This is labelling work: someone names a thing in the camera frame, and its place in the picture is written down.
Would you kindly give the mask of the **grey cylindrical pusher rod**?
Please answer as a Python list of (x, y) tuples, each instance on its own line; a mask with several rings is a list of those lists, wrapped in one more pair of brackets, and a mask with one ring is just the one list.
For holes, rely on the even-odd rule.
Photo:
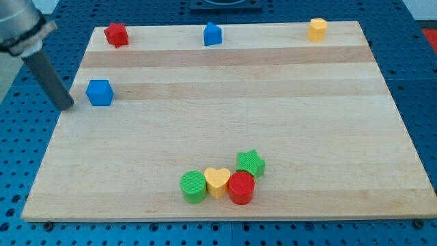
[(67, 110), (73, 106), (73, 98), (42, 49), (22, 60), (58, 110)]

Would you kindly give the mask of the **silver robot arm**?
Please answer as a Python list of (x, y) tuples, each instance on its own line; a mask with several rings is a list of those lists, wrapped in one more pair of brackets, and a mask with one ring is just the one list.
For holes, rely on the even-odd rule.
[(1, 0), (1, 52), (21, 58), (58, 110), (74, 100), (43, 50), (43, 39), (56, 30), (32, 0)]

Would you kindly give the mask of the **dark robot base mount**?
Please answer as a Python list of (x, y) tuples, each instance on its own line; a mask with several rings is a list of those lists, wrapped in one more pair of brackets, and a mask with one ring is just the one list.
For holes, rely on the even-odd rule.
[(219, 10), (262, 10), (263, 0), (189, 0), (191, 12)]

